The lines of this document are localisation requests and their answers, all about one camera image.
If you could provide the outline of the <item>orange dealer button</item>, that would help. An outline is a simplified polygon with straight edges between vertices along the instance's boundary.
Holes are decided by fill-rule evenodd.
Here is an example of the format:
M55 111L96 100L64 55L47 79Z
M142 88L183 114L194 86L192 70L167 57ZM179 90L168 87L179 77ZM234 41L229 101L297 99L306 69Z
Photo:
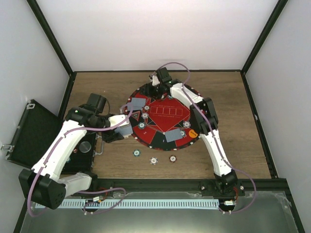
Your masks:
M189 137L191 138L196 138L198 136L198 134L193 130L189 130Z

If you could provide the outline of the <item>orange blue 10 chip stack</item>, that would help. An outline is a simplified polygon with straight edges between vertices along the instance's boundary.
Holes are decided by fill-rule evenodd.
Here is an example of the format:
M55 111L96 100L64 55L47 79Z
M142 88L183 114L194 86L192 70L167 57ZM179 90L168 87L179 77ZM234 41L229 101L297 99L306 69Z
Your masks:
M158 163L158 159L156 157L150 158L150 164L156 165Z

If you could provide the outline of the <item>dealt card seat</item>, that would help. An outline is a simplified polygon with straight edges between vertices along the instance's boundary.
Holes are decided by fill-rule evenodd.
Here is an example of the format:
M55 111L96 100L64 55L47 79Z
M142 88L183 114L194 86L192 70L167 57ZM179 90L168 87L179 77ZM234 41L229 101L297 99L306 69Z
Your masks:
M174 130L165 132L165 138L166 138L166 141L170 143L170 142L182 139L183 135L180 129L174 129Z
M146 99L145 98L132 98L131 104L134 110L141 110L146 104Z

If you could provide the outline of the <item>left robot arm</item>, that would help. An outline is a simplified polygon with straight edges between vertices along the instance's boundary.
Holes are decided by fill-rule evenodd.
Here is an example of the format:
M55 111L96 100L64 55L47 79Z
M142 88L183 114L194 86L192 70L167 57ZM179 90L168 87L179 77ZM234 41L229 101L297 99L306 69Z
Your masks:
M127 126L129 116L101 115L94 107L73 107L68 111L62 128L41 159L30 170L23 169L19 182L27 200L27 208L38 203L56 209L64 198L84 191L88 196L99 192L99 183L91 173L78 172L61 178L61 172L78 143L89 132L114 135L117 127Z

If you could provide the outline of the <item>blue backed card deck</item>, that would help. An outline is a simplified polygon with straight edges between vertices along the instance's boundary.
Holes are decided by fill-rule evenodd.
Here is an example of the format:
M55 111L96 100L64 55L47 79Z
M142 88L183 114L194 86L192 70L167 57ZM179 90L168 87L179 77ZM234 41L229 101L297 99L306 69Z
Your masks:
M115 133L120 133L124 138L128 138L133 133L133 129L131 124L127 124L117 127Z

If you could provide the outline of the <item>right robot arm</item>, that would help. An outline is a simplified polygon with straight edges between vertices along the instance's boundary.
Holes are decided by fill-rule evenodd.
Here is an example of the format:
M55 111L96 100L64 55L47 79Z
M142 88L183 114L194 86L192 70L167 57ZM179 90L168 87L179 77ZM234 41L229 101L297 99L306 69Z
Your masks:
M218 116L211 98L203 98L190 86L172 81L156 86L147 83L142 86L140 92L155 100L168 95L188 107L190 126L200 135L210 155L216 179L216 191L220 195L228 195L236 185L238 178L222 146L218 130Z

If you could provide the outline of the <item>dealt card bottom seat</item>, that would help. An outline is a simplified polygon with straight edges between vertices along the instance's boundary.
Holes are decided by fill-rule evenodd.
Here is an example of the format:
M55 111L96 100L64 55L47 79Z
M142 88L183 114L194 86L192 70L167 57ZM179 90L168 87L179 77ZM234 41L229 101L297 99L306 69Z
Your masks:
M174 129L174 130L165 132L165 138L166 138L166 141L170 143L170 142L182 139L183 135L180 129Z

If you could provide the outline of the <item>green blue 50 chip stack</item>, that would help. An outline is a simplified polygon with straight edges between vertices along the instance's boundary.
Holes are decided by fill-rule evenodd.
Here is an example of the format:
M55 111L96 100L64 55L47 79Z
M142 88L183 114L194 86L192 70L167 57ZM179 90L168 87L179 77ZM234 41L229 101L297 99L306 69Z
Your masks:
M140 154L141 154L140 150L134 150L134 151L133 151L133 155L134 155L135 157L139 157Z

